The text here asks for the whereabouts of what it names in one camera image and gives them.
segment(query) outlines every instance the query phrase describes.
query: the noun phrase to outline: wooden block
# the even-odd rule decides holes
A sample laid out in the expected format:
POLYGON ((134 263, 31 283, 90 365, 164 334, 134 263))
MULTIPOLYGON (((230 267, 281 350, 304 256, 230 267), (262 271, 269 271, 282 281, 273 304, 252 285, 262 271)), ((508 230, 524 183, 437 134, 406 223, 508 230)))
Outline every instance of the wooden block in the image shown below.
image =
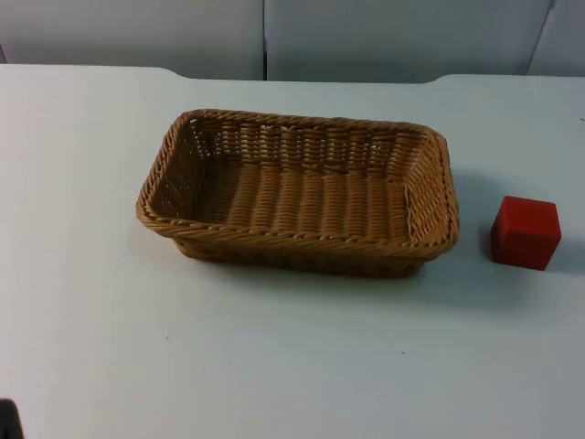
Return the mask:
POLYGON ((559 242, 554 203, 504 197, 492 226, 494 262, 544 270, 559 242))

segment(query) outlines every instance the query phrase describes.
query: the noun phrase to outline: rectangular basket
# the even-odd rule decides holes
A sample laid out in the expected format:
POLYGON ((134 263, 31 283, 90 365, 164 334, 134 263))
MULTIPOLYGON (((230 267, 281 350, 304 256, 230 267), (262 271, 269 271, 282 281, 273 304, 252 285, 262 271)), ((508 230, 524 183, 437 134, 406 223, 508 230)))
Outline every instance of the rectangular basket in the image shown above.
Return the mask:
POLYGON ((459 224, 431 128, 221 110, 176 119, 136 211, 189 257, 376 277, 415 273, 459 224))

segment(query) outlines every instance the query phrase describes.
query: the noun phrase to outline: white wall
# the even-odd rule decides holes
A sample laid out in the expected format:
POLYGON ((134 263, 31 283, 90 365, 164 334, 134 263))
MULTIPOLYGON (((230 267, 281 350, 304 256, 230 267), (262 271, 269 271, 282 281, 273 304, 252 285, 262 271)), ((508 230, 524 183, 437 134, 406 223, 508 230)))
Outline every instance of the white wall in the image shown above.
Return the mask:
POLYGON ((266 0, 268 78, 524 74, 547 9, 548 0, 266 0))
POLYGON ((585 76, 585 0, 555 0, 528 74, 585 76))
POLYGON ((261 0, 2 0, 11 63, 157 66, 261 79, 261 0))

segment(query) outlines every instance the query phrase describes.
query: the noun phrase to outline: dark object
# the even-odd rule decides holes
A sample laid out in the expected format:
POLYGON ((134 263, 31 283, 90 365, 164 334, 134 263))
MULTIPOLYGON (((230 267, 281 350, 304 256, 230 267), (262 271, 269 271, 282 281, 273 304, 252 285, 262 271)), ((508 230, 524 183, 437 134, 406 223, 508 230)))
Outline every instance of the dark object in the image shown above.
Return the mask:
POLYGON ((459 220, 445 139, 413 123, 186 112, 136 204, 189 257, 402 276, 459 220))
POLYGON ((492 227, 494 262, 544 270, 559 241, 555 204, 504 197, 492 227))
POLYGON ((18 409, 10 400, 0 400, 0 439, 24 439, 18 409))

